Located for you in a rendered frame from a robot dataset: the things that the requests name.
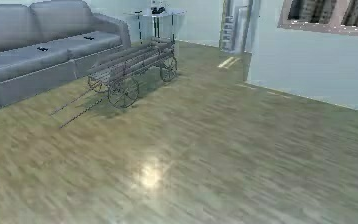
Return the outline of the grey sofa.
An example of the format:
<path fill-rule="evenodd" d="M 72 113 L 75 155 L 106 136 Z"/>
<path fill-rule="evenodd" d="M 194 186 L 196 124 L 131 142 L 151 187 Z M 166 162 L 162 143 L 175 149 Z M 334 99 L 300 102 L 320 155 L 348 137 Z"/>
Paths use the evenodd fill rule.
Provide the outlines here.
<path fill-rule="evenodd" d="M 130 45 L 125 21 L 84 0 L 0 4 L 0 108 L 84 77 L 96 60 Z"/>

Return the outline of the white side table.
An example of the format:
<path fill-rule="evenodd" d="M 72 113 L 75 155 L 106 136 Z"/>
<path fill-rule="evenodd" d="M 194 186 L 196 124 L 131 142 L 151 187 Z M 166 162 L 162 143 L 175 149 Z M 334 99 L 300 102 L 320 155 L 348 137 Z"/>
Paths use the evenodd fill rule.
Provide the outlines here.
<path fill-rule="evenodd" d="M 151 7 L 165 7 L 166 11 L 161 14 L 152 14 Z M 179 19 L 186 11 L 168 6 L 151 6 L 139 11 L 128 13 L 128 16 L 136 18 L 138 25 L 138 38 L 141 43 L 147 39 L 160 38 L 174 41 L 176 39 L 176 28 Z"/>

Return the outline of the window with pale frame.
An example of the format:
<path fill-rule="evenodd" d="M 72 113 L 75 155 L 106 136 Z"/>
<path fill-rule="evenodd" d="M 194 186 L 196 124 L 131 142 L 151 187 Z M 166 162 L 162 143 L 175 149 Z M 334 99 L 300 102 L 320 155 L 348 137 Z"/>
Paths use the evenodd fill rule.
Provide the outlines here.
<path fill-rule="evenodd" d="M 278 28 L 358 37 L 358 0 L 284 0 Z"/>

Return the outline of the brown wooden cart table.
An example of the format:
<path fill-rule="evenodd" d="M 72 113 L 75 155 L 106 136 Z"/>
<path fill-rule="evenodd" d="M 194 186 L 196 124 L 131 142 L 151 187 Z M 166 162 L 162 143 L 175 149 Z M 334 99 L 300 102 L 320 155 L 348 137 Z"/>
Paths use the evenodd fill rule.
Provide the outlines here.
<path fill-rule="evenodd" d="M 98 60 L 87 74 L 88 89 L 78 97 L 51 112 L 58 113 L 87 93 L 101 94 L 94 103 L 61 125 L 61 128 L 107 100 L 115 108 L 127 108 L 139 98 L 140 85 L 136 76 L 145 74 L 151 68 L 158 68 L 163 82 L 170 82 L 177 76 L 178 62 L 175 57 L 174 39 L 152 37 L 148 42 L 113 53 Z"/>

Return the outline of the white room door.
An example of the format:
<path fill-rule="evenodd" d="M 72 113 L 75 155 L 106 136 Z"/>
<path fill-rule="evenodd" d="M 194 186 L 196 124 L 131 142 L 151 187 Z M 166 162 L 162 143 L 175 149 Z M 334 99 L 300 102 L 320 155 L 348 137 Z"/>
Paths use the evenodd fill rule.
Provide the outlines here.
<path fill-rule="evenodd" d="M 252 53 L 261 0 L 224 0 L 219 48 L 227 53 Z"/>

